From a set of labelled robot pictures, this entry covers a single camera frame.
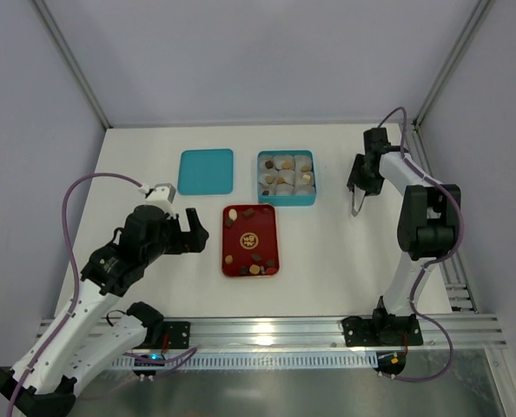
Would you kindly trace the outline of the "metal tongs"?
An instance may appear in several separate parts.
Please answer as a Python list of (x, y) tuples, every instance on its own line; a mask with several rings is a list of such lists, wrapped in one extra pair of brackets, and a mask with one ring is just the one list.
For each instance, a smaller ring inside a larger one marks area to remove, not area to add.
[(357, 217), (362, 210), (366, 192), (358, 187), (353, 187), (351, 191), (351, 215)]

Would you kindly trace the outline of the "brown square chocolate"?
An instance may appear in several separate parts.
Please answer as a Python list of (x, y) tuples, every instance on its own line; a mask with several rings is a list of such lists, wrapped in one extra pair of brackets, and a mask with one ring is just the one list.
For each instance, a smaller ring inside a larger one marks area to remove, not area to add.
[(252, 217), (252, 216), (254, 215), (254, 213), (255, 213), (255, 212), (254, 212), (254, 210), (252, 210), (251, 208), (249, 208), (249, 209), (247, 209), (247, 210), (245, 210), (245, 211), (243, 212), (243, 216), (244, 216), (246, 219), (248, 219), (248, 218)]

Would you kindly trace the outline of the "teal tin lid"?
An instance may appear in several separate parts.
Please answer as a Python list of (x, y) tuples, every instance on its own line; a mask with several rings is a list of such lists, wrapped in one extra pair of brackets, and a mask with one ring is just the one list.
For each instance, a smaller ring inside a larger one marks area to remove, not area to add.
[(234, 187), (232, 149), (188, 149), (180, 159), (181, 195), (228, 195)]

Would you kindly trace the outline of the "teal square tin box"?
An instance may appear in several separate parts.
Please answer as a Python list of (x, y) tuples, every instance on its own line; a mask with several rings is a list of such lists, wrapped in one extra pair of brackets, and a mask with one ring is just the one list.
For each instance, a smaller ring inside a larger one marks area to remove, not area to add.
[[(275, 155), (307, 155), (312, 158), (313, 161), (313, 169), (311, 170), (314, 173), (314, 187), (315, 187), (315, 195), (293, 195), (291, 198), (288, 197), (281, 197), (281, 196), (271, 196), (267, 198), (261, 198), (259, 196), (260, 186), (261, 184), (258, 182), (258, 175), (260, 174), (258, 169), (258, 161), (261, 156), (272, 156), (272, 158)], [(316, 183), (316, 174), (314, 171), (314, 157), (311, 151), (309, 150), (303, 150), (303, 149), (293, 149), (293, 150), (265, 150), (261, 151), (257, 157), (257, 196), (258, 201), (261, 203), (270, 204), (272, 206), (276, 207), (307, 207), (312, 206), (315, 202), (316, 195), (317, 195), (317, 183)]]

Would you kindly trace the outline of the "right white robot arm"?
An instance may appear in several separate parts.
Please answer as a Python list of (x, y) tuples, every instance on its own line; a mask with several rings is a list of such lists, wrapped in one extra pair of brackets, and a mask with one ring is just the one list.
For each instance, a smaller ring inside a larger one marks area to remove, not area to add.
[(401, 257), (394, 278), (367, 318), (341, 323), (349, 347), (422, 344), (417, 301), (435, 265), (448, 259), (462, 240), (460, 188), (423, 171), (404, 146), (389, 142), (386, 129), (363, 134), (364, 151), (354, 158), (347, 187), (367, 199), (391, 183), (402, 197), (397, 225)]

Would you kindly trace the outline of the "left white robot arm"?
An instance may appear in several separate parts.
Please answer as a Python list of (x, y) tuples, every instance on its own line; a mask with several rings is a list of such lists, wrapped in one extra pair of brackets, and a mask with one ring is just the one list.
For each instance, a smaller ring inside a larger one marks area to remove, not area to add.
[(133, 303), (120, 321), (95, 341), (86, 339), (99, 322), (163, 255), (201, 253), (209, 238), (195, 208), (187, 208), (189, 230), (178, 215), (154, 205), (129, 214), (112, 240), (81, 269), (81, 279), (65, 307), (35, 346), (11, 367), (0, 367), (0, 394), (8, 411), (25, 416), (65, 416), (84, 388), (112, 361), (140, 346), (154, 346), (166, 334), (163, 315)]

